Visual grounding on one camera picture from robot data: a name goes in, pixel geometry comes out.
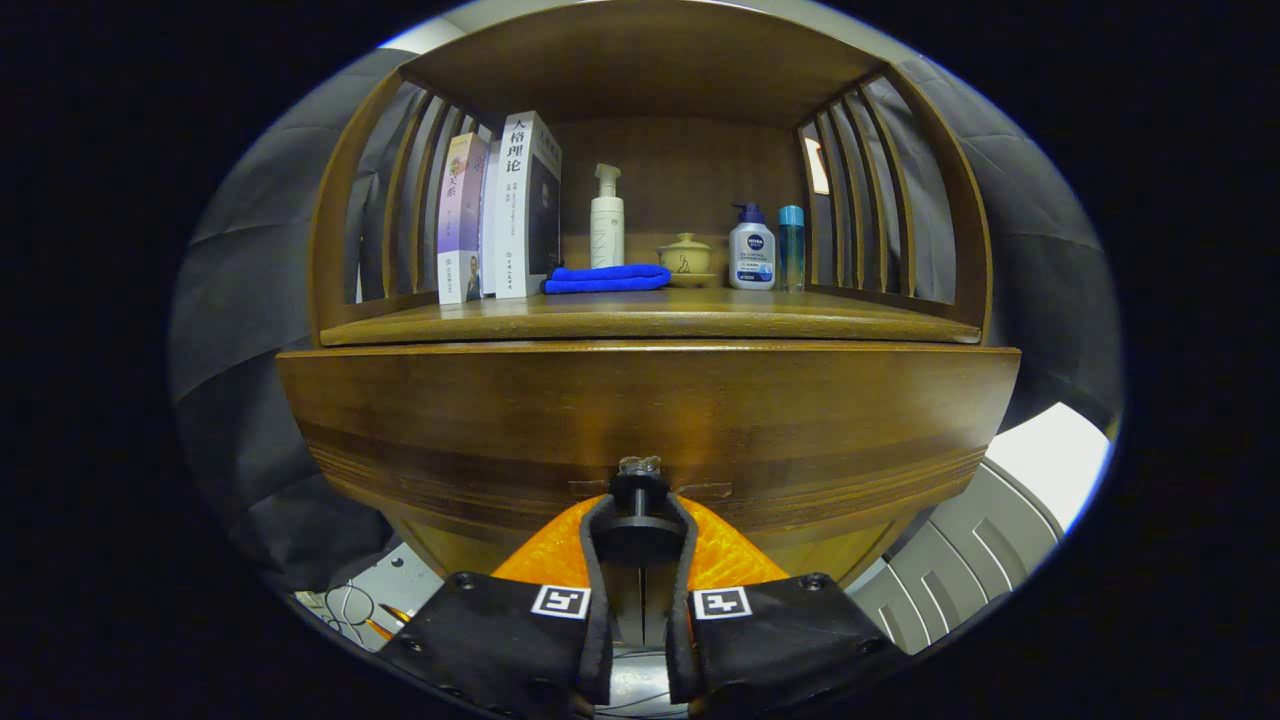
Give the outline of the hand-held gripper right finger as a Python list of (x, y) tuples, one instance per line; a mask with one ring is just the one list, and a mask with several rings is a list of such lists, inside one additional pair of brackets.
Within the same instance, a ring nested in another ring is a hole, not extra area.
[(666, 626), (669, 700), (692, 716), (797, 716), (846, 702), (910, 666), (895, 644), (824, 573), (767, 579), (745, 575), (712, 587), (695, 578), (710, 559), (707, 541), (739, 541), (760, 552), (703, 506), (668, 495), (684, 530)]

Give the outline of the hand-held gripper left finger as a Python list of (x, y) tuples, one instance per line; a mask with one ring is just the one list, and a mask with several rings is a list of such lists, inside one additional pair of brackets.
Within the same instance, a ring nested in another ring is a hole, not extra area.
[(584, 582), (457, 571), (378, 657), (445, 696), (509, 719), (590, 719), (611, 701), (613, 633), (591, 524), (604, 495), (564, 511)]

